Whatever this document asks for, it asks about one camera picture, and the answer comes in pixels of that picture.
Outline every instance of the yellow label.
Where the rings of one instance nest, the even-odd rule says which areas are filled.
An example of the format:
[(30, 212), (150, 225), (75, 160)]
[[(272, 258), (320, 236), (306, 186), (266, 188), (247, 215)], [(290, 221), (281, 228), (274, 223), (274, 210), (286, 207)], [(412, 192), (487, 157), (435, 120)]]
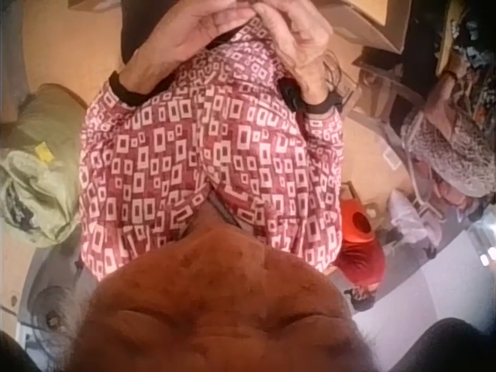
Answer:
[(46, 145), (47, 143), (42, 142), (38, 146), (35, 147), (36, 155), (38, 155), (39, 159), (43, 161), (45, 164), (49, 164), (55, 159), (53, 157), (52, 152)]

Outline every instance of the red patterned shirt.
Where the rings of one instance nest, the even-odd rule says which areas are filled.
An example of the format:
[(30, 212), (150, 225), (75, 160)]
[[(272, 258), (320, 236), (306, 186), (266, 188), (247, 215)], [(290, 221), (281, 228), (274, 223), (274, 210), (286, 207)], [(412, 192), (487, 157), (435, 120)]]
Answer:
[(259, 19), (181, 66), (139, 108), (108, 84), (81, 135), (81, 254), (101, 280), (180, 239), (210, 193), (275, 249), (320, 271), (341, 247), (342, 122), (298, 120), (277, 81), (288, 72)]

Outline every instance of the green plastic bag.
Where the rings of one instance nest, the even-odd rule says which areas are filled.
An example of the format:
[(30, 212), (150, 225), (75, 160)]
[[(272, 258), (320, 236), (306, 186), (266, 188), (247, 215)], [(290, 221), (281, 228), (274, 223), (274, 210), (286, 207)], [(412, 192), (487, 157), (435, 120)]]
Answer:
[(15, 238), (44, 248), (78, 224), (80, 130), (85, 107), (43, 85), (0, 139), (0, 210)]

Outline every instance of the skin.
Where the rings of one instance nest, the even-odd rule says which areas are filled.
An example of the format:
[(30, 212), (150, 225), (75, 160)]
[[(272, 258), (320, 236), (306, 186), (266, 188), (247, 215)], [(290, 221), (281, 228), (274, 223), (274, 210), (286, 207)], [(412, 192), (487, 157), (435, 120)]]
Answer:
[[(452, 71), (458, 79), (464, 76), (469, 68), (469, 63), (459, 54), (452, 53), (447, 70)], [(429, 94), (424, 107), (425, 117), (450, 141), (456, 112), (450, 107), (450, 99), (456, 80), (449, 74), (443, 74), (437, 85)]]
[(342, 295), (206, 205), (97, 288), (68, 370), (375, 370)]
[[(307, 103), (322, 102), (327, 90), (322, 86), (321, 53), (327, 39), (314, 40), (323, 33), (301, 26), (310, 24), (315, 7), (309, 0), (263, 4), (267, 7), (234, 0), (178, 2), (123, 68), (121, 83), (130, 91), (150, 93), (179, 64), (256, 11), (273, 33), (278, 53), (291, 66)], [(300, 12), (294, 14), (289, 5)], [(297, 40), (298, 31), (279, 28), (283, 14), (308, 34), (305, 43)], [(324, 25), (317, 22), (316, 29)], [(294, 37), (294, 43), (289, 45), (283, 36)], [(206, 204), (181, 241), (133, 260), (100, 283), (66, 370), (375, 368), (343, 296), (324, 275), (225, 224)]]
[[(417, 161), (415, 167), (421, 177), (429, 178), (429, 165), (425, 161)], [(449, 205), (455, 205), (460, 209), (466, 209), (470, 206), (471, 200), (447, 182), (439, 180), (434, 183), (433, 187), (436, 197), (443, 199)]]
[[(300, 85), (305, 102), (324, 102), (329, 88), (323, 57), (332, 27), (310, 0), (263, 0), (253, 5), (236, 0), (180, 0), (120, 71), (121, 84), (128, 91), (149, 94), (217, 36), (242, 26), (256, 13), (270, 30), (277, 54)], [(291, 20), (290, 26), (284, 17)]]

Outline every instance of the red cloth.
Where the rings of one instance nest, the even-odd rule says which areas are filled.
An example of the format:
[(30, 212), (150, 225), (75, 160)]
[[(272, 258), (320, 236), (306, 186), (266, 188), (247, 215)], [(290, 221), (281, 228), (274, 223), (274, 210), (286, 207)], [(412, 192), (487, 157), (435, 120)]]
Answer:
[(334, 265), (353, 284), (368, 286), (382, 282), (386, 270), (386, 257), (382, 246), (375, 238), (369, 243), (343, 242)]

